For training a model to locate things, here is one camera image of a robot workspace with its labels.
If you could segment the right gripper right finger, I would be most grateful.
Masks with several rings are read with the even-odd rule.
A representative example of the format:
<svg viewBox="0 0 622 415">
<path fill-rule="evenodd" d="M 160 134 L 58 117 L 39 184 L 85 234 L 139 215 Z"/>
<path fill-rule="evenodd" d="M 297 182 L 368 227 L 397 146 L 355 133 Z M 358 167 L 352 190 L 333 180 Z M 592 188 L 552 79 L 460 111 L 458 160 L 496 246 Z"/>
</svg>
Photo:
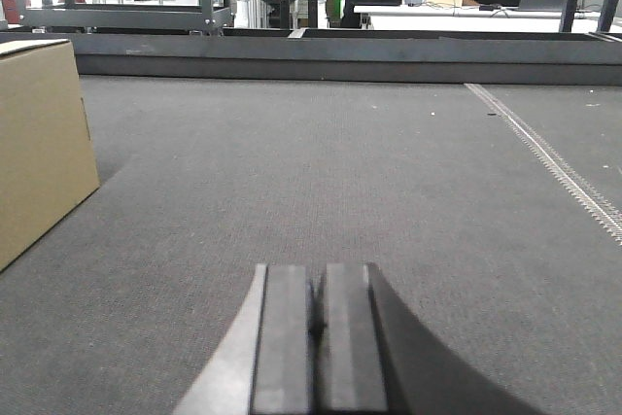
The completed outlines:
<svg viewBox="0 0 622 415">
<path fill-rule="evenodd" d="M 330 263 L 320 288 L 322 414 L 536 414 L 436 337 L 374 263 Z"/>
</svg>

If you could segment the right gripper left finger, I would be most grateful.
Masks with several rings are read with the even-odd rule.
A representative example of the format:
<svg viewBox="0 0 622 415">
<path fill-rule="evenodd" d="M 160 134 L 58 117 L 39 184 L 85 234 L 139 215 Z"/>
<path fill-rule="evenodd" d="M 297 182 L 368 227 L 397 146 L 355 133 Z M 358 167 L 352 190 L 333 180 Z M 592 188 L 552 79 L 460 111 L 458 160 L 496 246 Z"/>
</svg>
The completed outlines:
<svg viewBox="0 0 622 415">
<path fill-rule="evenodd" d="M 256 266 L 217 350 L 176 414 L 310 414 L 312 286 L 300 265 Z"/>
</svg>

